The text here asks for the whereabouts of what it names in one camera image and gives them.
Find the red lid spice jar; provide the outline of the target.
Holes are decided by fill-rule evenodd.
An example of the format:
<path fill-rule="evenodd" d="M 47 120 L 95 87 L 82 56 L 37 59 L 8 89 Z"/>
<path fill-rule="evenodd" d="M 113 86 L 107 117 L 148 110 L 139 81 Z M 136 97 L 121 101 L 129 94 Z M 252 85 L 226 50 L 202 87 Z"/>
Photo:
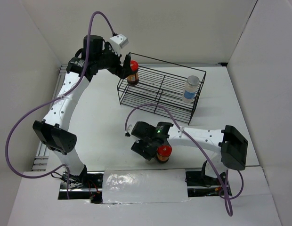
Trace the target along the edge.
<path fill-rule="evenodd" d="M 172 153 L 172 147 L 169 145 L 162 145 L 157 149 L 157 160 L 160 163 L 166 163 Z"/>
<path fill-rule="evenodd" d="M 135 86 L 139 82 L 138 77 L 138 63 L 136 61 L 130 61 L 131 75 L 127 77 L 127 83 L 131 86 Z"/>

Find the black lid white bottle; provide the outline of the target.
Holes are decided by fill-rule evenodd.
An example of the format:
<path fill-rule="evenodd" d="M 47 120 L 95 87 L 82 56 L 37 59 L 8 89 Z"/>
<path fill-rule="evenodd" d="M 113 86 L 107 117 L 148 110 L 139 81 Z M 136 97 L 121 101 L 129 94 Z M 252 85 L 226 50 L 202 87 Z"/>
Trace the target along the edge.
<path fill-rule="evenodd" d="M 155 162 L 157 162 L 157 160 L 156 159 L 151 159 L 151 160 L 145 160 L 145 162 L 147 164 L 154 164 Z"/>

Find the silver lid white bottle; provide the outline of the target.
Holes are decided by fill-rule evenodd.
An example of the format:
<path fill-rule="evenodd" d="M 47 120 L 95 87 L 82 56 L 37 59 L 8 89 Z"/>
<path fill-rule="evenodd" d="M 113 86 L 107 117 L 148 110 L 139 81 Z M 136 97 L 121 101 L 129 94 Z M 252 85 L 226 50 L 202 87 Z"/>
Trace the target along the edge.
<path fill-rule="evenodd" d="M 191 103 L 197 92 L 200 80 L 197 76 L 191 75 L 187 78 L 185 88 L 182 95 L 182 101 L 184 103 Z"/>

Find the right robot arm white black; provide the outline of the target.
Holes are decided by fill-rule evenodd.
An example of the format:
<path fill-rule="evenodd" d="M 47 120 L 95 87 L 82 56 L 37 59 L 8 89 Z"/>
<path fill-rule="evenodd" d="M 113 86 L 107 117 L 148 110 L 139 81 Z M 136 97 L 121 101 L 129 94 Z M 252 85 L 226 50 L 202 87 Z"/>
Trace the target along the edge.
<path fill-rule="evenodd" d="M 242 171 L 246 167 L 248 141 L 233 126 L 205 130 L 176 127 L 169 122 L 152 126 L 138 121 L 134 127 L 127 128 L 125 135 L 135 140 L 131 150 L 147 161 L 156 159 L 166 163 L 176 146 L 200 146 L 203 150 L 214 152 L 216 156 L 203 164 L 201 172 L 201 180 L 207 185 L 227 170 Z"/>

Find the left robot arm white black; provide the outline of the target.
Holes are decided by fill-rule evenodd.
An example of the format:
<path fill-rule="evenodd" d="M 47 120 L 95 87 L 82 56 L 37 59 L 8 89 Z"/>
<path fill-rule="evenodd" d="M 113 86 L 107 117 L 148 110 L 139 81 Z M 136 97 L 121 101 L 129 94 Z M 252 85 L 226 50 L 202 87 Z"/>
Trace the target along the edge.
<path fill-rule="evenodd" d="M 130 76 L 130 55 L 121 62 L 121 49 L 128 44 L 128 38 L 115 34 L 105 41 L 101 36 L 85 36 L 83 48 L 69 61 L 64 83 L 49 112 L 42 121 L 33 123 L 33 130 L 40 139 L 70 171 L 71 182 L 78 188 L 88 183 L 87 167 L 75 150 L 77 136 L 70 133 L 72 114 L 84 90 L 93 76 L 100 70 L 108 70 L 120 79 Z"/>

